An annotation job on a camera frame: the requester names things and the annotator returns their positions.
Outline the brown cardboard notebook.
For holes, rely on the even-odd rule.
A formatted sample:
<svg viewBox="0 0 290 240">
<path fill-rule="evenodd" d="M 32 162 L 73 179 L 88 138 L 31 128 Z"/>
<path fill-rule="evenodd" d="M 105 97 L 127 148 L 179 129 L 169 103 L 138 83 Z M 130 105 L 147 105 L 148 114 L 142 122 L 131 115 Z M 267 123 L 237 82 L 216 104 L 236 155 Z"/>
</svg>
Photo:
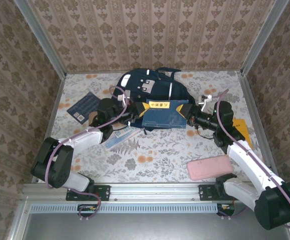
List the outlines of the brown cardboard notebook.
<svg viewBox="0 0 290 240">
<path fill-rule="evenodd" d="M 98 113 L 96 111 L 89 113 L 88 124 L 90 127 L 97 127 L 99 125 Z"/>
</svg>

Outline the dark blue patterned book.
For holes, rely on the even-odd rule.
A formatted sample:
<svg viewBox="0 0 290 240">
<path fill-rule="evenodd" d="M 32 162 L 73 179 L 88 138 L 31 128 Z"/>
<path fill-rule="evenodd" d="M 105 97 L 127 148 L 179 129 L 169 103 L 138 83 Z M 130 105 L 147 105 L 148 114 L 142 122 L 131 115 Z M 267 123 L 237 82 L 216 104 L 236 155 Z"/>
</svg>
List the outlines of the dark blue patterned book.
<svg viewBox="0 0 290 240">
<path fill-rule="evenodd" d="M 89 113 L 95 112 L 100 99 L 92 92 L 88 92 L 83 98 L 71 106 L 67 113 L 72 116 L 81 125 L 89 119 Z"/>
</svg>

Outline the blue book with yellow label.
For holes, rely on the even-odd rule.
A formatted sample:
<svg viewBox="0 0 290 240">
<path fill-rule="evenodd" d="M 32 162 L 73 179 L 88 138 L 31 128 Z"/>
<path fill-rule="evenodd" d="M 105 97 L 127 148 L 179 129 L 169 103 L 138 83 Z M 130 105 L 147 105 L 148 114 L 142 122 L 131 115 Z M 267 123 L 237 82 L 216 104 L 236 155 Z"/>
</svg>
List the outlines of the blue book with yellow label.
<svg viewBox="0 0 290 240">
<path fill-rule="evenodd" d="M 187 104 L 188 100 L 146 100 L 150 108 L 142 118 L 145 128 L 185 129 L 186 119 L 176 110 L 177 107 Z"/>
</svg>

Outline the navy blue backpack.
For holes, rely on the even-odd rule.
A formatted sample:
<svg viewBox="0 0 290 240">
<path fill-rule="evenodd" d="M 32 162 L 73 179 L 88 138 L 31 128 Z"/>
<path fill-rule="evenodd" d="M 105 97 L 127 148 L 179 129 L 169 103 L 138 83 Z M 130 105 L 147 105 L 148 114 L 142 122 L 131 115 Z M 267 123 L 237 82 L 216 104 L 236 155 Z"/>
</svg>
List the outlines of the navy blue backpack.
<svg viewBox="0 0 290 240">
<path fill-rule="evenodd" d="M 117 86 L 125 92 L 130 92 L 134 102 L 146 100 L 188 100 L 188 104 L 195 104 L 195 99 L 190 95 L 186 86 L 174 79 L 179 70 L 161 67 L 157 70 L 137 68 L 125 73 L 118 81 Z M 135 120 L 130 126 L 152 131 L 155 129 L 142 126 L 142 118 Z"/>
</svg>

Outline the pink pencil case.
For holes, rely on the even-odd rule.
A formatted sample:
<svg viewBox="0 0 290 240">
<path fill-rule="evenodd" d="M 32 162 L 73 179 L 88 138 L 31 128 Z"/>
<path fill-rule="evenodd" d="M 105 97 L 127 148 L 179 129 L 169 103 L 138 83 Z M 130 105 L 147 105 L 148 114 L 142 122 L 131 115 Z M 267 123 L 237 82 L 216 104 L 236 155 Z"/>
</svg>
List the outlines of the pink pencil case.
<svg viewBox="0 0 290 240">
<path fill-rule="evenodd" d="M 189 178 L 193 181 L 215 178 L 233 172 L 227 155 L 193 160 L 187 163 Z"/>
</svg>

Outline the floral tablecloth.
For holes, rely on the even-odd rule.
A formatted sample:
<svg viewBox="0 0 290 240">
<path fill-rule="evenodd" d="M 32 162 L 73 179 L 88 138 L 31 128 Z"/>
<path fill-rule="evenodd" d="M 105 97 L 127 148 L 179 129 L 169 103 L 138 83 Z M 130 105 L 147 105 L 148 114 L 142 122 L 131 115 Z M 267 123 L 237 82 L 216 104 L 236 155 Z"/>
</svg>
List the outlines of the floral tablecloth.
<svg viewBox="0 0 290 240">
<path fill-rule="evenodd" d="M 108 98 L 109 87 L 120 77 L 121 73 L 67 75 L 52 137 L 67 138 L 84 130 L 86 126 L 67 110 L 88 92 Z M 231 103 L 234 117 L 245 120 L 252 149 L 263 160 L 237 71 L 183 71 L 176 73 L 175 79 L 195 98 L 228 90 L 224 99 Z M 105 150 L 101 144 L 88 148 L 73 158 L 71 170 L 97 183 L 185 183 L 190 181 L 188 162 L 223 155 L 211 137 L 211 131 L 189 126 L 140 130 L 112 150 Z"/>
</svg>

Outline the grey metal sheet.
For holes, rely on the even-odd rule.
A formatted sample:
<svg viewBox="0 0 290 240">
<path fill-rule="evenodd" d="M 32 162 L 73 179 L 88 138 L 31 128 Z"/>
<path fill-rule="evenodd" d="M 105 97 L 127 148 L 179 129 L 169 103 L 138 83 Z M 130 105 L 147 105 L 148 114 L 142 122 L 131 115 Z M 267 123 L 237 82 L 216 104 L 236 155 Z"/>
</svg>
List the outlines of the grey metal sheet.
<svg viewBox="0 0 290 240">
<path fill-rule="evenodd" d="M 30 214 L 16 240 L 290 240 L 284 227 L 264 230 L 250 211 L 228 220 L 216 214 Z"/>
</svg>

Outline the aluminium side rail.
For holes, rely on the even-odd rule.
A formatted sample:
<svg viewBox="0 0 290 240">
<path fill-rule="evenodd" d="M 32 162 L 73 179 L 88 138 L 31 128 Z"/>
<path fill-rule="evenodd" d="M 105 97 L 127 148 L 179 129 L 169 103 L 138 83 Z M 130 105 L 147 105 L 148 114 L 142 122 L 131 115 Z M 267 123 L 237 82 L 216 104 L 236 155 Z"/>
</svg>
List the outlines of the aluminium side rail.
<svg viewBox="0 0 290 240">
<path fill-rule="evenodd" d="M 49 122 L 48 122 L 48 126 L 47 126 L 47 130 L 46 130 L 46 133 L 45 133 L 45 136 L 44 136 L 44 140 L 49 138 L 51 136 L 51 134 L 52 134 L 52 129 L 53 129 L 53 126 L 54 126 L 54 123 L 55 123 L 55 119 L 56 119 L 59 103 L 60 103 L 61 96 L 62 96 L 62 93 L 63 93 L 65 80 L 66 80 L 66 75 L 65 75 L 65 77 L 61 78 L 60 85 L 59 85 L 59 88 L 58 88 L 58 91 L 57 91 L 57 95 L 56 95 L 56 98 L 55 98 L 55 102 L 54 102 L 54 105 L 53 105 L 53 109 L 52 109 L 51 114 L 50 114 L 50 119 L 49 119 Z M 37 156 L 35 157 L 35 159 L 33 161 L 33 164 L 32 164 L 32 167 L 31 167 L 31 174 L 32 174 L 32 169 L 33 169 L 33 167 L 35 166 L 35 164 L 37 162 L 36 160 L 37 160 L 38 154 L 37 154 Z M 31 180 L 30 183 L 31 184 L 35 184 L 38 181 L 39 181 L 39 179 L 32 174 L 32 180 Z"/>
<path fill-rule="evenodd" d="M 253 128 L 257 137 L 258 145 L 263 157 L 263 160 L 269 166 L 269 168 L 278 175 L 277 167 L 275 166 L 275 162 L 263 129 L 263 125 L 261 119 L 259 117 L 257 107 L 252 95 L 252 91 L 250 89 L 247 77 L 243 75 L 241 72 L 238 73 L 239 82 L 243 91 L 243 95 L 248 107 L 248 111 L 250 114 L 251 121 L 253 123 Z"/>
</svg>

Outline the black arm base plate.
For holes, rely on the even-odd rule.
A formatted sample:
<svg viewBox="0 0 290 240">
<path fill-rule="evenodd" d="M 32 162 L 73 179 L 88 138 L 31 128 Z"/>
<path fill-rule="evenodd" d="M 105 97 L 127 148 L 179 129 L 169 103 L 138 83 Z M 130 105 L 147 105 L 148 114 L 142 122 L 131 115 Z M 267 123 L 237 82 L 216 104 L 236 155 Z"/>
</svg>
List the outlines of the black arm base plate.
<svg viewBox="0 0 290 240">
<path fill-rule="evenodd" d="M 109 201 L 110 189 L 109 185 L 95 185 L 93 194 L 97 195 L 101 201 Z M 71 190 L 67 190 L 66 201 L 86 202 L 86 201 L 97 201 L 98 199 L 94 196 L 79 194 Z"/>
<path fill-rule="evenodd" d="M 199 198 L 201 201 L 227 200 L 227 196 L 217 189 L 214 184 L 201 184 L 199 188 Z"/>
</svg>

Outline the aluminium front rail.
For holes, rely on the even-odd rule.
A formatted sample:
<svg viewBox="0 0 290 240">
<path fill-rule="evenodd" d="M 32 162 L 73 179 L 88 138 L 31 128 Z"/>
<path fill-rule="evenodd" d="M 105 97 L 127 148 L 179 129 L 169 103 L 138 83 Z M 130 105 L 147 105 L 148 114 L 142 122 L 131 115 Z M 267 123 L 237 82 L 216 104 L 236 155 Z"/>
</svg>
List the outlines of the aluminium front rail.
<svg viewBox="0 0 290 240">
<path fill-rule="evenodd" d="M 213 182 L 172 183 L 96 183 L 104 189 L 108 203 L 189 203 L 200 202 L 203 191 Z M 44 183 L 25 184 L 22 199 L 38 203 L 60 203 L 66 200 L 65 188 L 48 189 Z"/>
</svg>

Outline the aluminium corner post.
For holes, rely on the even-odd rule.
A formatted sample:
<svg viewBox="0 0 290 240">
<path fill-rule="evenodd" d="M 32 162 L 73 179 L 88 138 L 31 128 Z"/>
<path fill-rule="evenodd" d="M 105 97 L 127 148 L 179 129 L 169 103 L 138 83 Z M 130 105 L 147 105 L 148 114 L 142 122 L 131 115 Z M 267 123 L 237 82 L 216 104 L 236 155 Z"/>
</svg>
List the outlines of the aluminium corner post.
<svg viewBox="0 0 290 240">
<path fill-rule="evenodd" d="M 43 29 L 42 25 L 39 23 L 35 13 L 33 12 L 30 4 L 27 0 L 14 0 L 17 7 L 19 8 L 20 12 L 24 16 L 25 20 L 27 21 L 30 29 L 34 33 L 35 37 L 37 38 L 39 44 L 43 48 L 46 56 L 48 57 L 50 63 L 54 67 L 55 71 L 57 72 L 58 76 L 61 79 L 66 77 L 67 71 L 65 67 L 61 63 L 60 58 L 58 57 L 54 47 L 52 46 L 51 42 L 48 39 L 47 32 Z"/>
<path fill-rule="evenodd" d="M 271 10 L 269 11 L 253 45 L 250 48 L 249 53 L 247 54 L 247 57 L 240 68 L 240 72 L 243 76 L 246 76 L 250 71 L 288 2 L 289 0 L 275 0 L 273 3 Z"/>
</svg>

